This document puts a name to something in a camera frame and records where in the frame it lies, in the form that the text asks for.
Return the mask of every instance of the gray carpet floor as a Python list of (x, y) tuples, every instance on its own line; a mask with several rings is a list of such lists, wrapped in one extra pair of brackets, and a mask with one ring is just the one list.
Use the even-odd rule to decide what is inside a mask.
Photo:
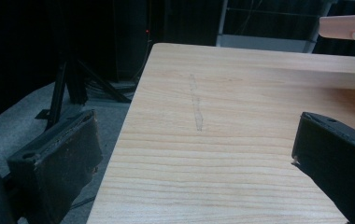
[[(52, 91), (53, 84), (34, 91), (0, 115), (1, 176), (8, 173), (6, 159), (44, 132), (47, 122), (35, 119), (35, 116), (42, 109), (50, 108)], [(69, 106), (71, 104), (66, 92), (64, 95), (63, 112)], [(83, 202), (96, 195), (110, 156), (116, 145), (128, 108), (129, 104), (91, 98), (82, 108), (83, 110), (93, 109), (96, 112), (99, 140), (104, 158), (98, 167), (98, 172), (93, 176), (92, 182), (82, 190), (73, 204)], [(85, 203), (80, 207), (70, 210), (62, 223), (86, 223), (92, 204), (93, 202)], [(19, 223), (26, 223), (26, 221), (22, 218)]]

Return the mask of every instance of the black stand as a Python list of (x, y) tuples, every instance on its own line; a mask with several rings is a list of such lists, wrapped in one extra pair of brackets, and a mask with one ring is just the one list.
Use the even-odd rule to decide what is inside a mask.
[(61, 1), (47, 0), (45, 3), (49, 12), (50, 24), (54, 33), (56, 45), (60, 52), (59, 70), (55, 81), (50, 110), (43, 110), (36, 117), (37, 119), (48, 120), (46, 130), (59, 120), (65, 85), (67, 85), (70, 100), (73, 104), (84, 105), (88, 100), (82, 72), (93, 79), (107, 94), (118, 102), (130, 103), (130, 99), (118, 92), (107, 81), (98, 76), (89, 65), (79, 60), (75, 53), (73, 53), (70, 45), (71, 41), (69, 41), (69, 26), (66, 24), (64, 8)]

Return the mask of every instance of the tripod leg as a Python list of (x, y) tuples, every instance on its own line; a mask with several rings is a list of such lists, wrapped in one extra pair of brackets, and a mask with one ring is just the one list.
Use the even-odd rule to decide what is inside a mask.
[(64, 62), (63, 65), (60, 67), (58, 75), (56, 77), (46, 130), (52, 127), (55, 123), (57, 123), (59, 117), (61, 116), (62, 100), (64, 99), (64, 86), (66, 85), (64, 77), (66, 66), (67, 62)]

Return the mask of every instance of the wood grain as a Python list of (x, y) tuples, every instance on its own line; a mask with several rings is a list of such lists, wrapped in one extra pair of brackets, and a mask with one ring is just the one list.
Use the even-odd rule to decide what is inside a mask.
[(88, 223), (346, 223), (291, 165), (303, 111), (355, 128), (355, 58), (155, 45)]

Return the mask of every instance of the scratch mark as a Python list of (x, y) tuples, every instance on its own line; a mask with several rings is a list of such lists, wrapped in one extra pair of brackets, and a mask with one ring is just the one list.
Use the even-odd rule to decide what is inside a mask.
[(195, 75), (190, 74), (190, 91), (192, 93), (192, 107), (194, 109), (195, 124), (197, 126), (197, 131), (201, 132), (203, 128), (204, 118), (200, 109), (200, 97), (196, 94), (197, 81), (195, 80)]

